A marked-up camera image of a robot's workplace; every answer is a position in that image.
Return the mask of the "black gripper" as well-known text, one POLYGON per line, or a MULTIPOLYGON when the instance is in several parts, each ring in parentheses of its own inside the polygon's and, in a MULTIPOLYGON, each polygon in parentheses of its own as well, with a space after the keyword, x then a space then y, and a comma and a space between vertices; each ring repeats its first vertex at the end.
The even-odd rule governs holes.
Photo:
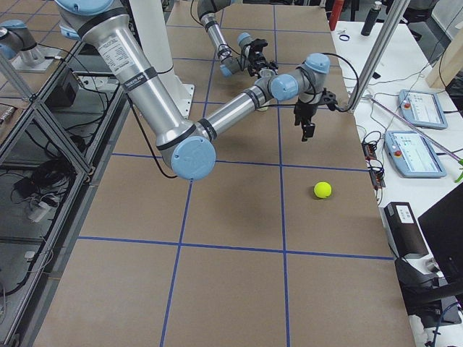
POLYGON ((267 61, 261 51, 250 51, 247 60, 247 71, 251 77, 272 77, 278 74, 278 65, 274 61, 267 61))
POLYGON ((320 97, 321 93, 303 93, 299 96, 296 105, 294 106, 294 125, 301 125, 302 142, 307 142, 314 136, 316 125, 313 123, 312 117, 314 117, 316 111, 318 110, 318 102, 320 101, 320 97))

